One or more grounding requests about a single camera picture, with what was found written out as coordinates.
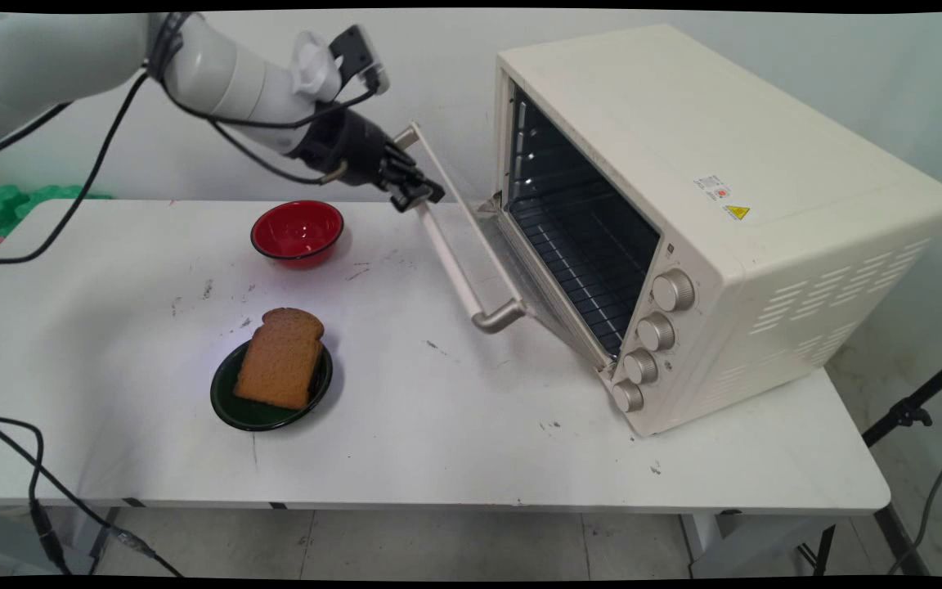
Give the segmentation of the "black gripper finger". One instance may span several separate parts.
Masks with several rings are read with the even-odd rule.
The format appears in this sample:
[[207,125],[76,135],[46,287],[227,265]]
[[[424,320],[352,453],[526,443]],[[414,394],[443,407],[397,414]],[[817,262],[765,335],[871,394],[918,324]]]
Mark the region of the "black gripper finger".
[[428,197],[428,183],[418,168],[381,168],[380,183],[390,193],[390,202],[399,213],[421,204]]
[[437,204],[446,194],[399,146],[388,146],[388,191],[393,204]]

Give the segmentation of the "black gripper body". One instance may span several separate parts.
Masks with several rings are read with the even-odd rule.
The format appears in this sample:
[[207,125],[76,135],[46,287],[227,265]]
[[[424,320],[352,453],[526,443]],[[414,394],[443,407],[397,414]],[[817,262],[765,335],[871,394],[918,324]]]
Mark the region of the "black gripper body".
[[341,164],[346,164],[337,182],[385,189],[382,168],[390,137],[381,127],[348,108],[326,112],[325,106],[319,106],[316,115],[287,157],[324,175],[335,173]]

